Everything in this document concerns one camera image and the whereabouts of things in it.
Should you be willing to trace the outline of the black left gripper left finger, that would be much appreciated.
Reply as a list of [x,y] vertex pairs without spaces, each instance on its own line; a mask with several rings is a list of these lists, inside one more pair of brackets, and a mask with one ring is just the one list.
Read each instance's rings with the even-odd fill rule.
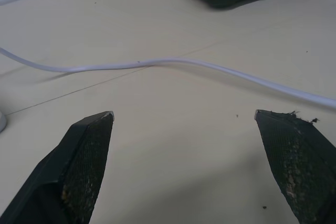
[[0,224],[89,224],[106,168],[114,114],[74,123],[34,168]]

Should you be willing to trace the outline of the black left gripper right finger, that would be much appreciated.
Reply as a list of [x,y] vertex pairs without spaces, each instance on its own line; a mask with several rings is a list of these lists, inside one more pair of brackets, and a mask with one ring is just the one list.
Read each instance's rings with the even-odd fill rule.
[[336,224],[336,147],[295,112],[256,110],[271,172],[300,224]]

